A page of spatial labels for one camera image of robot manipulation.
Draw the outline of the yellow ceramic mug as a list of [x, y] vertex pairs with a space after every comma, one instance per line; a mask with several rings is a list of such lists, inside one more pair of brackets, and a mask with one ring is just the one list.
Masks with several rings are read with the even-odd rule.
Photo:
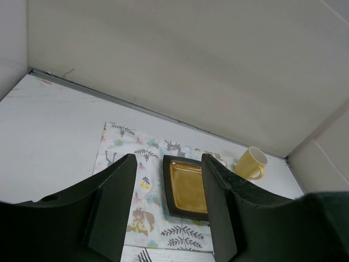
[[264, 176], [268, 164], [267, 156], [257, 147], [249, 147], [238, 159], [235, 173], [247, 180], [259, 180]]

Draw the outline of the floral patterned cloth placemat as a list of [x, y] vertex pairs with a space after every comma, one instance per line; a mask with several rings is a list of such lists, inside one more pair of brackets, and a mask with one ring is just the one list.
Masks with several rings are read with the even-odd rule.
[[106, 122], [93, 172], [102, 171], [128, 153], [136, 156], [137, 173], [125, 244], [212, 252], [209, 224], [170, 215], [163, 182], [164, 155], [200, 160], [203, 151]]

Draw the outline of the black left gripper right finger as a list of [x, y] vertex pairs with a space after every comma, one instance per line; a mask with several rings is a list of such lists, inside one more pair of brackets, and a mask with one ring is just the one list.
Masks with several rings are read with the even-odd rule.
[[348, 193], [289, 199], [202, 155], [216, 261], [348, 261]]

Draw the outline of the square black yellow plate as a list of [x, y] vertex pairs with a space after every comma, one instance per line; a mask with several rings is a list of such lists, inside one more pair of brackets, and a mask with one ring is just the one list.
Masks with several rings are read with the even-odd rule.
[[165, 155], [163, 179], [170, 215], [208, 221], [200, 161]]

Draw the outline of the fork with patterned handle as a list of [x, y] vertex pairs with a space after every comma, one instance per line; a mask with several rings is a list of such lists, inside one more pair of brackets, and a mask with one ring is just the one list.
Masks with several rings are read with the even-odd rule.
[[139, 262], [152, 262], [152, 259], [145, 248], [137, 255], [137, 257]]

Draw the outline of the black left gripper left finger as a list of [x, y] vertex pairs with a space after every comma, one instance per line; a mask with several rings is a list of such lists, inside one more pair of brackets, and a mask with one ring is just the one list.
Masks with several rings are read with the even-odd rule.
[[135, 180], [126, 154], [37, 202], [2, 202], [1, 261], [120, 261]]

